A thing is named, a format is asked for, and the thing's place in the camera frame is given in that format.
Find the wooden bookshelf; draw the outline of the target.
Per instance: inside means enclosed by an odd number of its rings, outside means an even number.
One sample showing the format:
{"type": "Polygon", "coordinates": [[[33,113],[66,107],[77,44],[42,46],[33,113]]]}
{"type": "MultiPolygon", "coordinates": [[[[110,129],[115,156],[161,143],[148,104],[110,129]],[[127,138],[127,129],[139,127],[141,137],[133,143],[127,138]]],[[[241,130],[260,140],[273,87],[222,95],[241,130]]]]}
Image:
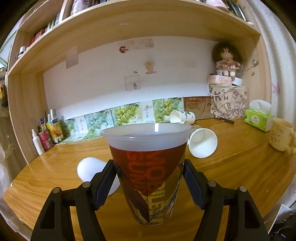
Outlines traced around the wooden bookshelf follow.
{"type": "Polygon", "coordinates": [[[230,41],[242,49],[245,60],[260,61],[255,68],[257,76],[247,77],[249,84],[259,84],[259,90],[250,98],[271,100],[270,69],[263,37],[258,27],[239,17],[197,1],[109,1],[74,16],[66,15],[68,5],[69,1],[61,6],[54,6],[53,1],[44,2],[21,24],[14,40],[15,44],[28,43],[29,24],[43,27],[45,20],[60,11],[60,22],[9,65],[9,112],[26,162],[37,156],[31,130],[48,109],[43,73],[78,53],[104,44],[150,36],[230,41]]]}

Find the cream ceramic mug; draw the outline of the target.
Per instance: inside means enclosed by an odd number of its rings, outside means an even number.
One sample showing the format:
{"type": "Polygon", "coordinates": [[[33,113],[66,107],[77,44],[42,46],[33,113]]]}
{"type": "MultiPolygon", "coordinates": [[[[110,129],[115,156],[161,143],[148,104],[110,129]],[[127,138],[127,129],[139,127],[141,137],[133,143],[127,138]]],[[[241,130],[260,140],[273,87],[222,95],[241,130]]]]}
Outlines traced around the cream ceramic mug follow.
{"type": "Polygon", "coordinates": [[[276,150],[295,154],[295,131],[288,121],[282,118],[273,118],[269,144],[276,150]]]}

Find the green tissue pack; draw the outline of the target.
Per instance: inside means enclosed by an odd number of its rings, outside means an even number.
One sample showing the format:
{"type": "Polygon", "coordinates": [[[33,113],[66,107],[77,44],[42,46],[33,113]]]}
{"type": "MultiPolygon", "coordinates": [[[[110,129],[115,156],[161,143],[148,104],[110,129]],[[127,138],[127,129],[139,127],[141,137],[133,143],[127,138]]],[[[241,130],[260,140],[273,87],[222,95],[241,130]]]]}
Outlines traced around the green tissue pack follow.
{"type": "Polygon", "coordinates": [[[271,104],[260,99],[251,101],[249,109],[245,111],[244,121],[265,133],[270,131],[273,121],[271,104]]]}

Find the white leaf print cup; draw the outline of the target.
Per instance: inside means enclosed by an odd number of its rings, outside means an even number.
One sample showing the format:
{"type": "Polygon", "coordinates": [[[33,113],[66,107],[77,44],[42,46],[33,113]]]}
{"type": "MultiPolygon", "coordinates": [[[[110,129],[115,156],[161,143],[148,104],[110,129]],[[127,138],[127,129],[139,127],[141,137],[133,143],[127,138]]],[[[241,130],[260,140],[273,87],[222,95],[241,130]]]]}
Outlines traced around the white leaf print cup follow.
{"type": "Polygon", "coordinates": [[[189,111],[174,110],[170,114],[170,123],[182,123],[185,121],[189,125],[192,125],[195,120],[195,114],[189,111]]]}

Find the red printed plastic cup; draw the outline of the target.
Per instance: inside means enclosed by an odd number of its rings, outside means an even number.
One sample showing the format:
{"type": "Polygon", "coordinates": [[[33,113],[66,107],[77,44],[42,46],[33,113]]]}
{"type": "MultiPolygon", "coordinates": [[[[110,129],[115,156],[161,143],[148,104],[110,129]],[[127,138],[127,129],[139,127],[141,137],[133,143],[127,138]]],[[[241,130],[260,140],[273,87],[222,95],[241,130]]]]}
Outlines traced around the red printed plastic cup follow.
{"type": "Polygon", "coordinates": [[[181,123],[140,123],[101,131],[126,202],[142,225],[161,225],[171,217],[193,131],[193,126],[181,123]]]}

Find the white paper cup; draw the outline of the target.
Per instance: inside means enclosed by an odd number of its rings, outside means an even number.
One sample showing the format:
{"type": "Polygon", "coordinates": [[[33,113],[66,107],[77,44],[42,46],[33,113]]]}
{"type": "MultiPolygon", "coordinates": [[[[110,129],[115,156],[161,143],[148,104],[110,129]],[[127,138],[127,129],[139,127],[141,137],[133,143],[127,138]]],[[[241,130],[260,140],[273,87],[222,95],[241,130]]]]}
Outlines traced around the white paper cup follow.
{"type": "Polygon", "coordinates": [[[92,183],[92,194],[97,197],[99,194],[110,196],[119,188],[120,183],[118,176],[115,174],[116,170],[114,164],[109,165],[107,162],[97,159],[95,157],[86,157],[82,159],[77,165],[77,175],[83,182],[92,183]],[[103,172],[104,177],[102,183],[96,179],[92,181],[95,174],[103,172]]]}

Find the brown sleeve paper cup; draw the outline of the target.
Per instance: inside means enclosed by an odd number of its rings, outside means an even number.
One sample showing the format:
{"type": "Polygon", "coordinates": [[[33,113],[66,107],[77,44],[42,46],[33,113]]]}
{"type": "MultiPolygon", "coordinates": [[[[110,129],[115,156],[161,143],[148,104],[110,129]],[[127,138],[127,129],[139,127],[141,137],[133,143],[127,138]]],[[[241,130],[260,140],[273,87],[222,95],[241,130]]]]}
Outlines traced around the brown sleeve paper cup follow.
{"type": "Polygon", "coordinates": [[[211,156],[218,145],[216,134],[201,126],[195,126],[196,130],[188,139],[188,147],[190,153],[196,158],[206,158],[211,156]]]}

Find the white curtain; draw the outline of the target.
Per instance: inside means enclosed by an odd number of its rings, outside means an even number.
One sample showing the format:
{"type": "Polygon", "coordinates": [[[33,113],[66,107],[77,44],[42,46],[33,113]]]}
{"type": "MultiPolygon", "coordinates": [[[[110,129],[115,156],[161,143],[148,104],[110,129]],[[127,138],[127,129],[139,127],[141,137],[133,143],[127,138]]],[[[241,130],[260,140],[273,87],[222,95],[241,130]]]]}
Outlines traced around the white curtain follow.
{"type": "Polygon", "coordinates": [[[295,41],[261,1],[248,1],[261,30],[271,72],[272,113],[295,125],[295,41]]]}

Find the letter print fabric box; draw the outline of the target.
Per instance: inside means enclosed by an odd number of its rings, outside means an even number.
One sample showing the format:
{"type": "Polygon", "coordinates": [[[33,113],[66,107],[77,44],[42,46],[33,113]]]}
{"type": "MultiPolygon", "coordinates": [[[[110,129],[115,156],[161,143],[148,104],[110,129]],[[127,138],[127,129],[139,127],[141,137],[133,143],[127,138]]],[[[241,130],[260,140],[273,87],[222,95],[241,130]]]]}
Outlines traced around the letter print fabric box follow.
{"type": "Polygon", "coordinates": [[[211,97],[210,113],[229,120],[243,118],[248,107],[245,86],[208,85],[211,97]]]}

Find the white small bottle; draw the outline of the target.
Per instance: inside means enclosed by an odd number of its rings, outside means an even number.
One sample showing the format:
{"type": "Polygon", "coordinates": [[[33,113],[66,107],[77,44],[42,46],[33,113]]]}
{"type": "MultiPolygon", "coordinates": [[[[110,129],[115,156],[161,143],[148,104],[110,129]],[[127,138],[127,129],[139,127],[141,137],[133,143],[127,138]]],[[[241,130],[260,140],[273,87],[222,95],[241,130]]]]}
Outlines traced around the white small bottle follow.
{"type": "Polygon", "coordinates": [[[37,150],[37,153],[39,156],[41,156],[42,154],[45,153],[45,150],[42,146],[42,143],[41,143],[41,140],[40,140],[38,134],[35,132],[34,129],[32,129],[32,137],[33,137],[33,143],[34,143],[34,146],[37,150]]]}

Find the brown cardboard card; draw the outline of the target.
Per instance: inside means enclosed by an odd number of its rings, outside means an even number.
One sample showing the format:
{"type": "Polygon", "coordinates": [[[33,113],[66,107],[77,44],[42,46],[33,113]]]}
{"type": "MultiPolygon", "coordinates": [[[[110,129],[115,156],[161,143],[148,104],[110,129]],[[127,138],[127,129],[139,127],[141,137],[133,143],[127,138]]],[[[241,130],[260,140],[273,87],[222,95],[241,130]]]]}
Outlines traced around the brown cardboard card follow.
{"type": "Polygon", "coordinates": [[[213,118],[210,107],[211,98],[209,96],[184,97],[184,109],[192,112],[195,115],[195,120],[213,118]]]}

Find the black pen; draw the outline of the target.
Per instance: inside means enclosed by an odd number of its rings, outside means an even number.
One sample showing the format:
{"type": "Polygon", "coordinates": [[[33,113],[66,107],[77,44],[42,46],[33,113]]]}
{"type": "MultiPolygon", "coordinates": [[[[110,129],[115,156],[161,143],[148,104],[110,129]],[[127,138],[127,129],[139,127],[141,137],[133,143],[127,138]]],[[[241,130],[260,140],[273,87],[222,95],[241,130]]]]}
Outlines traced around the black pen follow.
{"type": "Polygon", "coordinates": [[[220,121],[224,121],[226,123],[230,123],[230,124],[234,124],[234,121],[233,120],[229,120],[229,119],[226,119],[226,118],[223,118],[223,117],[219,117],[219,116],[214,116],[215,119],[217,120],[220,120],[220,121]]]}

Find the brown haired rag doll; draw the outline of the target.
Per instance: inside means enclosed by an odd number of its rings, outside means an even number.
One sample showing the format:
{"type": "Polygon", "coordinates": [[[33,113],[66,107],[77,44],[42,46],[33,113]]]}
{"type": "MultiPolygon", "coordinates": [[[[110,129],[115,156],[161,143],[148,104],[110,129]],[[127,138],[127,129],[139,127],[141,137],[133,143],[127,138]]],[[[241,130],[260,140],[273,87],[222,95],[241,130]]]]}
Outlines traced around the brown haired rag doll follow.
{"type": "Polygon", "coordinates": [[[240,70],[242,57],[235,46],[230,43],[217,43],[212,50],[212,60],[216,65],[217,75],[234,79],[240,70]]]}

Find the grape calendar cards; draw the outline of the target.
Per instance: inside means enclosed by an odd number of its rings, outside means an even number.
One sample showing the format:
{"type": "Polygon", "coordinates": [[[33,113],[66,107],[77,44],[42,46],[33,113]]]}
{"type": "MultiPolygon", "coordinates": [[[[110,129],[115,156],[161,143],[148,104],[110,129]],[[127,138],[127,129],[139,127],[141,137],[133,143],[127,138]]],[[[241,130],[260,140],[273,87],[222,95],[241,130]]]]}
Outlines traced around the grape calendar cards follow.
{"type": "Polygon", "coordinates": [[[137,123],[168,123],[171,112],[184,110],[184,98],[162,98],[107,108],[60,121],[62,144],[100,138],[100,132],[114,126],[137,123]]]}

